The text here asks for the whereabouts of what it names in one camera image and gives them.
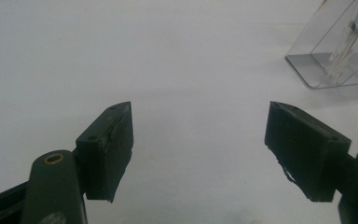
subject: white table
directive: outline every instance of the white table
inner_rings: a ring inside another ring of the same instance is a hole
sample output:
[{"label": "white table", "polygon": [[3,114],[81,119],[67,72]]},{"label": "white table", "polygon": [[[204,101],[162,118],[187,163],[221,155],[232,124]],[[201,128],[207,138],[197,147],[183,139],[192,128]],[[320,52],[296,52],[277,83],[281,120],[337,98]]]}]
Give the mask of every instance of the white table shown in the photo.
[{"label": "white table", "polygon": [[352,139],[358,86],[311,91],[283,56],[321,1],[0,1],[0,192],[132,102],[135,144],[89,223],[339,223],[264,145],[269,101]]}]

